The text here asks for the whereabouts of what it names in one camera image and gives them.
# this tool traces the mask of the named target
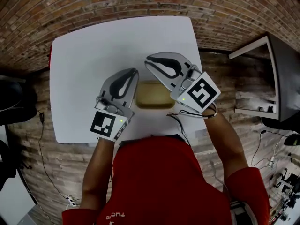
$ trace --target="electronic device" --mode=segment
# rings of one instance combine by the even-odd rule
[[[139,74],[135,68],[119,71],[105,80],[96,98],[91,132],[114,142],[119,138],[134,115],[130,107],[138,80]]]
[[[179,53],[152,54],[145,66],[171,91],[172,99],[196,113],[202,113],[221,93],[206,72]]]
[[[285,146],[300,145],[300,134],[289,135],[285,140]]]
[[[273,167],[274,160],[275,160],[275,156],[272,156],[271,159],[270,159],[270,161],[269,161],[269,164],[268,164],[269,167]]]

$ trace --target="wire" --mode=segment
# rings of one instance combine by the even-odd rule
[[[275,172],[274,172],[271,176],[274,176],[275,173],[276,173],[278,161],[279,161],[279,159],[277,159],[277,162],[276,162],[276,165],[275,165]],[[274,193],[273,190],[272,190],[272,187],[271,187],[271,185],[270,185],[270,182],[271,182],[272,179],[269,179],[269,187],[270,187],[270,190],[271,190],[271,192],[272,192],[277,198],[281,199],[281,197],[277,196],[277,194]]]
[[[44,113],[41,113],[41,112],[39,112],[39,113],[40,113],[40,120],[41,120],[41,123],[42,123],[42,134],[41,134],[40,139],[38,140],[38,145],[39,145],[39,150],[40,150],[40,152],[41,152],[41,157],[42,157],[42,163],[43,163],[44,171],[45,171],[47,177],[49,178],[50,182],[53,184],[53,186],[54,186],[54,187],[56,188],[56,190],[58,191],[58,193],[59,193],[64,199],[68,199],[68,198],[66,198],[64,195],[62,195],[62,194],[60,193],[60,191],[57,189],[57,187],[55,186],[55,184],[53,183],[53,181],[51,180],[51,178],[49,177],[49,175],[48,175],[48,173],[47,173],[47,171],[46,171],[45,163],[44,163],[44,157],[43,157],[42,148],[41,148],[41,143],[40,143],[41,140],[42,140],[42,137],[43,137],[43,133],[44,133],[44,120],[41,118],[41,117],[42,117],[41,114],[44,114]]]
[[[256,149],[256,151],[255,151],[255,153],[254,153],[254,155],[253,155],[253,157],[252,157],[252,159],[251,159],[251,166],[252,167],[255,167],[257,164],[259,164],[261,161],[263,161],[264,159],[268,159],[268,158],[263,158],[262,160],[260,160],[258,163],[256,163],[255,165],[253,165],[253,159],[254,159],[254,157],[255,157],[255,155],[256,155],[256,153],[257,153],[257,151],[258,151],[258,149],[259,149],[259,147],[260,147],[260,145],[261,145],[261,141],[262,141],[262,134],[260,133],[259,134],[259,143],[258,143],[258,147],[257,147],[257,149]]]
[[[279,142],[275,145],[275,147],[274,147],[274,152],[273,152],[273,156],[276,156],[276,155],[278,154],[280,148],[278,148],[278,151],[277,151],[277,152],[275,152],[275,150],[276,150],[277,145],[279,146],[280,141],[281,141],[281,139],[282,139],[283,137],[284,137],[284,136],[282,136],[282,137],[280,138]]]
[[[218,108],[217,105],[215,103],[212,103],[214,105],[214,109],[212,107],[209,107],[209,109],[213,110],[215,113],[212,115],[202,115],[199,113],[192,113],[192,112],[188,112],[186,110],[181,109],[179,111],[179,113],[168,113],[168,115],[187,115],[187,116],[191,116],[191,117],[199,117],[199,118],[203,118],[203,119],[208,119],[208,118],[213,118],[218,114]]]
[[[263,166],[263,167],[259,168],[259,170],[263,169],[264,167],[268,167],[268,166]]]
[[[283,137],[288,137],[288,136],[282,135],[282,134],[280,134],[280,133],[273,133],[273,134],[278,134],[278,135],[281,135],[281,136],[283,136]]]
[[[213,176],[215,177],[215,179],[216,179],[219,183],[221,183],[221,184],[226,188],[228,194],[230,195],[229,190],[228,190],[228,187],[226,186],[226,184],[225,184],[223,181],[221,181],[221,180],[217,177],[216,168],[215,168],[214,162],[213,162],[212,160],[210,160],[210,165],[211,165],[211,168],[212,168]]]
[[[292,127],[291,127],[291,131],[292,131],[293,134],[295,134],[295,133],[294,133],[294,130],[293,130],[294,119],[292,120]]]
[[[179,120],[179,118],[177,118],[177,117],[175,117],[175,115],[171,115],[171,114],[167,114],[167,117],[171,117],[171,118],[175,119],[175,120],[179,123],[180,128],[181,128],[181,133],[182,133],[182,135],[183,135],[183,136],[185,137],[185,139],[187,140],[187,143],[189,144],[189,146],[192,147],[191,144],[189,143],[189,140],[188,140],[188,138],[187,138],[187,136],[186,136],[186,133],[185,133],[185,131],[184,131],[184,129],[183,129],[182,123],[181,123],[181,121]]]
[[[34,197],[34,195],[29,191],[28,188],[26,188],[26,190]],[[51,218],[49,217],[49,215],[45,212],[45,210],[42,208],[41,205],[39,205],[39,203],[37,202],[38,206],[40,207],[40,209],[45,213],[45,215],[48,217],[48,219],[50,220],[50,222],[55,225],[55,223],[51,220]]]

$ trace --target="white cable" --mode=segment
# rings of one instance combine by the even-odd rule
[[[280,148],[278,148],[277,152],[275,152],[277,145],[279,146],[279,144],[280,144],[280,142],[281,142],[281,139],[279,140],[279,142],[278,142],[278,143],[275,145],[275,147],[274,147],[273,156],[276,156],[276,155],[278,154],[278,152],[280,151]]]
[[[211,161],[211,160],[210,160],[210,165],[211,165],[212,172],[213,172],[213,174],[214,174],[215,179],[216,179],[219,183],[221,183],[221,184],[226,188],[227,192],[229,193],[229,190],[228,190],[228,187],[226,186],[226,184],[225,184],[223,181],[221,181],[221,180],[217,177],[214,162]]]

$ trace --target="black cable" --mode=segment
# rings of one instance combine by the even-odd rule
[[[67,199],[65,196],[63,196],[60,191],[57,189],[57,187],[55,186],[55,184],[52,182],[51,178],[49,177],[47,171],[46,171],[46,168],[45,168],[45,163],[44,163],[44,157],[43,157],[43,153],[42,153],[42,148],[41,148],[41,140],[42,140],[42,137],[43,137],[43,133],[44,133],[44,113],[43,112],[39,112],[39,117],[40,117],[40,121],[42,123],[42,134],[41,134],[41,137],[40,139],[38,140],[38,145],[39,145],[39,150],[41,152],[41,157],[42,157],[42,163],[43,163],[43,167],[44,167],[44,171],[47,175],[47,177],[49,178],[50,182],[53,184],[53,186],[56,188],[56,190],[58,191],[58,193],[64,198],[64,199]]]
[[[183,110],[183,109],[181,109],[178,114],[193,115],[193,116],[200,117],[200,118],[213,118],[217,115],[217,111],[218,111],[217,106],[214,103],[213,103],[213,105],[214,105],[215,109],[212,108],[212,107],[208,107],[208,109],[211,109],[215,112],[212,115],[202,115],[202,114],[198,114],[198,113],[192,113],[192,112],[188,112],[188,111]]]
[[[185,131],[184,131],[184,129],[183,129],[183,126],[182,126],[181,121],[180,121],[178,118],[176,118],[175,116],[171,115],[171,114],[167,114],[167,116],[168,116],[168,117],[171,117],[171,118],[173,118],[173,119],[175,119],[175,120],[179,123],[180,128],[181,128],[181,133],[182,133],[182,135],[183,135],[183,136],[185,137],[185,139],[187,140],[187,143],[189,144],[189,146],[192,147],[191,144],[189,143],[189,140],[188,140],[186,134],[185,134]]]
[[[263,130],[261,133],[266,133],[266,132],[268,132],[268,133],[273,133],[273,132],[267,131],[267,130]],[[281,136],[283,136],[283,137],[287,137],[287,136],[282,135],[282,134],[280,134],[280,133],[273,133],[273,134],[278,134],[278,135],[281,135]]]
[[[264,160],[264,159],[262,159],[262,160],[260,160],[258,163],[256,163],[255,165],[253,165],[253,159],[254,159],[254,156],[256,155],[256,153],[257,153],[257,151],[258,151],[258,149],[259,149],[259,147],[260,147],[260,145],[261,145],[261,141],[262,141],[262,133],[259,134],[259,144],[258,144],[258,147],[257,147],[257,149],[256,149],[256,151],[255,151],[255,153],[254,153],[254,155],[253,155],[253,157],[252,157],[252,160],[251,160],[251,166],[252,166],[252,167],[256,166],[258,163],[260,163],[261,161]]]

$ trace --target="white table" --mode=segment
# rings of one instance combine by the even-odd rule
[[[202,71],[192,23],[187,17],[153,16],[106,22],[54,40],[50,64],[50,98],[56,140],[94,143],[90,132],[95,99],[105,79],[136,68],[141,80],[155,77],[145,68],[153,53],[181,53]],[[173,109],[179,111],[181,105]],[[131,123],[118,142],[153,135],[179,134],[168,110],[141,110],[133,102]],[[202,119],[181,116],[187,134],[205,129]]]

